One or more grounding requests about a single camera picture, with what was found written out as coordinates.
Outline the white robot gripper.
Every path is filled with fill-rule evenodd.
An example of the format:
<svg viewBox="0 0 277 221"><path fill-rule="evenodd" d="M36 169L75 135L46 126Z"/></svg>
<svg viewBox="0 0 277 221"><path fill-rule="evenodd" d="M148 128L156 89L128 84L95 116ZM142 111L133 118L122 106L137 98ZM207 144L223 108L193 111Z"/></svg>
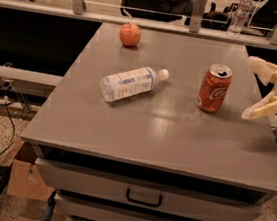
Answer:
<svg viewBox="0 0 277 221"><path fill-rule="evenodd" d="M277 65L272 62L265 61L257 56L249 57L249 66L251 70L258 76L258 79L264 86L269 83L277 86ZM269 93L259 102L246 108L242 112L242 119L255 120L263 117L275 115L277 113L277 95Z"/></svg>

